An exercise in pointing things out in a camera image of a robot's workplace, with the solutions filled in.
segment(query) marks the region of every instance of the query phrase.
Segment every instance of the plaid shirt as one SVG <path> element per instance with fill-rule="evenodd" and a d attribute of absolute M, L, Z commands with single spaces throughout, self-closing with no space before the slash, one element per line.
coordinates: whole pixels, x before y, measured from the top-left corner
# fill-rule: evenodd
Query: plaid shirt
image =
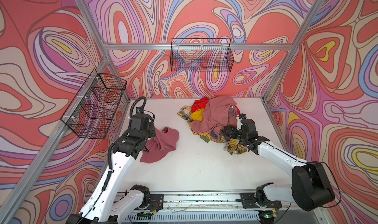
<path fill-rule="evenodd" d="M 235 138 L 232 138 L 226 146 L 224 146 L 223 150 L 229 152 L 229 154 L 242 154 L 248 151 L 247 147 L 239 144 L 239 140 Z"/>
<path fill-rule="evenodd" d="M 177 115 L 179 115 L 182 119 L 184 119 L 184 120 L 186 120 L 188 122 L 189 128 L 191 129 L 191 131 L 192 131 L 192 133 L 194 135 L 203 136 L 203 137 L 208 138 L 211 141 L 214 141 L 213 137 L 211 137 L 211 134 L 203 134 L 202 135 L 202 134 L 198 134 L 198 133 L 196 133 L 196 132 L 194 132 L 192 130 L 192 128 L 190 126 L 190 123 L 193 121 L 193 119 L 190 117 L 190 115 L 192 114 L 191 109 L 192 109 L 192 107 L 190 107 L 190 106 L 183 106 L 180 109 L 180 111 L 178 111 Z M 220 141 L 216 142 L 216 143 L 225 143 L 225 142 L 227 142 L 226 138 L 223 136 L 222 131 L 219 133 L 219 135 L 220 135 Z"/>

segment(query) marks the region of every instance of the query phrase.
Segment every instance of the yellow cloth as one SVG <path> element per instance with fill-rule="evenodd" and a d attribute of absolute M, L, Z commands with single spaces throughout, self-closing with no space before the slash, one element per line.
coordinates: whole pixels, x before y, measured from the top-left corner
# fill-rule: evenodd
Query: yellow cloth
<path fill-rule="evenodd" d="M 202 113 L 205 111 L 204 108 L 202 109 L 198 109 L 197 111 L 193 112 L 190 117 L 193 119 L 193 120 L 197 120 L 197 121 L 202 121 Z"/>

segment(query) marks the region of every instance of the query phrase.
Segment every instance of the white table surface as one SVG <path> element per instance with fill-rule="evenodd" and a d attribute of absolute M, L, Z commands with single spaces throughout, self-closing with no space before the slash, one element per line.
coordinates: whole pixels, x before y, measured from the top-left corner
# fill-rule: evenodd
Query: white table surface
<path fill-rule="evenodd" d="M 200 191 L 255 189 L 267 182 L 291 183 L 290 176 L 266 158 L 253 152 L 230 155 L 223 150 L 225 144 L 212 141 L 206 143 L 199 136 L 194 136 L 187 122 L 177 115 L 180 108 L 191 106 L 194 100 L 147 100 L 145 110 L 156 114 L 156 129 L 161 130 L 167 126 L 179 131 L 177 149 L 152 164 L 141 163 L 140 153 L 121 184 L 121 192 L 129 190 L 135 184 L 147 186 L 150 191 Z M 261 99 L 234 100 L 241 113 L 255 121 L 259 136 L 265 136 L 282 147 Z M 128 125 L 129 119 L 126 118 L 121 132 Z"/>

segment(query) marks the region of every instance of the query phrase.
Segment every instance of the vent grille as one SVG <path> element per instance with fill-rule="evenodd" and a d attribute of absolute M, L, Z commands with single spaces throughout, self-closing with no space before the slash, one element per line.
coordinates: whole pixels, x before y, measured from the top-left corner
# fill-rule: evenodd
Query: vent grille
<path fill-rule="evenodd" d="M 258 211 L 223 211 L 223 212 L 160 212 L 151 219 L 139 218 L 136 213 L 129 217 L 132 222 L 196 222 L 196 221 L 259 221 Z"/>

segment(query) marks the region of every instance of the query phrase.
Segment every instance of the clothing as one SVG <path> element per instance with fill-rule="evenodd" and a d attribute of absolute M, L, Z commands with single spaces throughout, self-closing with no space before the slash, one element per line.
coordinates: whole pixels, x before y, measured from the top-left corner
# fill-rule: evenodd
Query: clothing
<path fill-rule="evenodd" d="M 236 102 L 227 96 L 210 99 L 205 112 L 202 113 L 202 121 L 191 122 L 192 130 L 199 134 L 211 133 L 211 137 L 218 142 L 219 132 L 225 126 L 237 126 L 237 119 L 234 116 L 237 115 L 237 108 L 230 108 L 235 105 Z"/>
<path fill-rule="evenodd" d="M 197 111 L 195 112 L 192 112 L 192 114 L 190 115 L 190 117 L 193 119 L 193 121 L 202 121 L 202 113 L 205 111 L 204 108 L 202 109 L 198 109 Z"/>
<path fill-rule="evenodd" d="M 216 143 L 225 143 L 225 142 L 227 142 L 226 138 L 223 136 L 223 132 L 222 132 L 222 131 L 219 133 L 219 138 L 220 138 L 219 141 L 215 141 L 215 139 L 212 137 L 211 133 L 209 133 L 209 134 L 198 134 L 198 133 L 196 133 L 196 132 L 194 132 L 194 131 L 192 130 L 190 122 L 188 122 L 188 125 L 189 125 L 189 128 L 191 129 L 192 133 L 193 133 L 194 135 L 198 135 L 198 136 L 200 136 L 201 139 L 203 139 L 203 140 L 204 140 L 203 137 L 206 137 L 206 138 L 208 138 L 209 140 L 211 140 L 211 141 L 213 141 L 213 142 L 216 142 Z"/>
<path fill-rule="evenodd" d="M 199 99 L 199 100 L 196 100 L 196 101 L 194 101 L 194 103 L 193 103 L 193 105 L 192 105 L 192 112 L 195 112 L 195 111 L 197 111 L 198 109 L 203 109 L 203 108 L 205 108 L 206 107 L 206 105 L 208 104 L 208 102 L 209 102 L 209 98 L 207 98 L 207 97 L 203 97 L 203 98 L 201 98 L 201 99 Z"/>
<path fill-rule="evenodd" d="M 177 130 L 165 127 L 162 131 L 155 130 L 156 137 L 146 143 L 150 152 L 143 152 L 141 162 L 153 163 L 165 157 L 170 151 L 176 150 L 179 133 Z"/>
<path fill-rule="evenodd" d="M 190 117 L 191 115 L 191 107 L 190 106 L 183 106 L 180 111 L 178 111 L 177 115 L 181 117 L 182 119 L 186 120 L 188 122 L 189 128 L 191 129 L 192 133 L 194 135 L 198 135 L 201 137 L 202 140 L 204 140 L 206 143 L 208 143 L 210 140 L 214 141 L 214 139 L 211 137 L 210 134 L 200 135 L 192 130 L 190 127 L 190 122 L 193 121 L 193 119 Z M 220 140 L 214 141 L 216 143 L 225 143 L 227 142 L 226 138 L 223 136 L 222 132 L 220 133 Z"/>
<path fill-rule="evenodd" d="M 224 146 L 223 150 L 229 152 L 231 155 L 242 154 L 248 151 L 247 147 L 239 144 L 239 140 L 235 138 L 230 139 L 226 146 Z"/>
<path fill-rule="evenodd" d="M 192 122 L 193 119 L 190 117 L 190 115 L 192 114 L 191 109 L 192 107 L 190 106 L 183 106 L 180 111 L 178 111 L 177 115 L 187 122 Z"/>

